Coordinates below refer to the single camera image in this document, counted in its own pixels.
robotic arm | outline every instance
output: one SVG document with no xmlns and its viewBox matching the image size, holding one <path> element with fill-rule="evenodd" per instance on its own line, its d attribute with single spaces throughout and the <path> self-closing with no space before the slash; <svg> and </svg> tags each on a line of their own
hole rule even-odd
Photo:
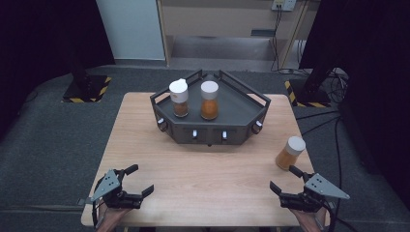
<svg viewBox="0 0 410 232">
<path fill-rule="evenodd" d="M 94 226 L 98 223 L 96 201 L 101 197 L 108 208 L 139 209 L 143 199 L 154 191 L 154 185 L 143 190 L 141 194 L 129 194 L 123 190 L 122 182 L 124 176 L 126 174 L 127 176 L 130 175 L 136 170 L 138 170 L 137 164 L 127 169 L 110 169 L 97 181 L 94 195 L 91 197 Z"/>
<path fill-rule="evenodd" d="M 324 207 L 331 214 L 330 228 L 334 228 L 336 217 L 333 214 L 332 207 L 327 201 L 326 196 L 340 199 L 350 199 L 350 196 L 330 183 L 319 173 L 307 174 L 294 165 L 289 167 L 289 171 L 299 178 L 302 177 L 305 183 L 304 191 L 298 194 L 283 193 L 281 189 L 271 181 L 270 188 L 279 197 L 280 206 L 282 208 L 307 213 L 317 213 L 317 211 Z"/>
</svg>

white wall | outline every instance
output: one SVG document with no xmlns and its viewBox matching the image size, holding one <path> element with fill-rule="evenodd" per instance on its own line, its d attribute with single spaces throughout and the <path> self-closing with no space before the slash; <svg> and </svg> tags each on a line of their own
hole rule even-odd
<svg viewBox="0 0 410 232">
<path fill-rule="evenodd" d="M 115 59 L 165 60 L 157 0 L 98 0 Z"/>
</svg>

black curtain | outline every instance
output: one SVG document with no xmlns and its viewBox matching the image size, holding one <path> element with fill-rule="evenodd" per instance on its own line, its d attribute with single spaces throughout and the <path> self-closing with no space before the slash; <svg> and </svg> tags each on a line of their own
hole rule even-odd
<svg viewBox="0 0 410 232">
<path fill-rule="evenodd" d="M 71 72 L 59 32 L 82 68 L 114 64 L 95 0 L 0 2 L 0 137 L 36 86 Z"/>
<path fill-rule="evenodd" d="M 409 9 L 407 0 L 322 1 L 300 68 L 330 54 L 329 68 L 347 72 L 343 123 L 367 168 L 377 168 L 410 209 Z"/>
</svg>

yellow black hazard tape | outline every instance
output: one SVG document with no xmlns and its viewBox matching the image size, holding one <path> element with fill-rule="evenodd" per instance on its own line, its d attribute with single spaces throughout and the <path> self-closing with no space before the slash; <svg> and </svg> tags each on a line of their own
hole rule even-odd
<svg viewBox="0 0 410 232">
<path fill-rule="evenodd" d="M 62 102 L 75 102 L 75 103 L 81 103 L 81 102 L 99 102 L 102 98 L 103 95 L 106 92 L 106 89 L 108 88 L 108 84 L 111 81 L 111 77 L 107 77 L 101 90 L 100 90 L 100 94 L 96 97 L 96 98 L 90 98 L 90 99 L 86 99 L 86 98 L 63 98 Z"/>
<path fill-rule="evenodd" d="M 286 86 L 287 93 L 289 95 L 290 102 L 293 106 L 300 106 L 300 107 L 331 107 L 330 103 L 326 102 L 298 102 L 296 99 L 295 93 L 293 92 L 292 86 L 290 85 L 289 81 L 285 81 L 284 85 Z"/>
</svg>

white bottle cap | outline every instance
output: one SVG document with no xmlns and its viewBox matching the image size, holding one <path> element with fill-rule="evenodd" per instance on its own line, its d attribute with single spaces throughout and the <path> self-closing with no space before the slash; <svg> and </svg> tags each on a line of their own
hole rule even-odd
<svg viewBox="0 0 410 232">
<path fill-rule="evenodd" d="M 173 102 L 182 103 L 188 99 L 188 84 L 183 78 L 173 81 L 169 85 L 169 91 Z"/>
<path fill-rule="evenodd" d="M 217 82 L 208 80 L 201 84 L 201 96 L 205 100 L 213 100 L 218 95 L 219 86 Z"/>
<path fill-rule="evenodd" d="M 299 156 L 304 151 L 306 146 L 307 144 L 305 143 L 303 138 L 292 136 L 287 140 L 286 151 L 290 155 Z"/>
</svg>

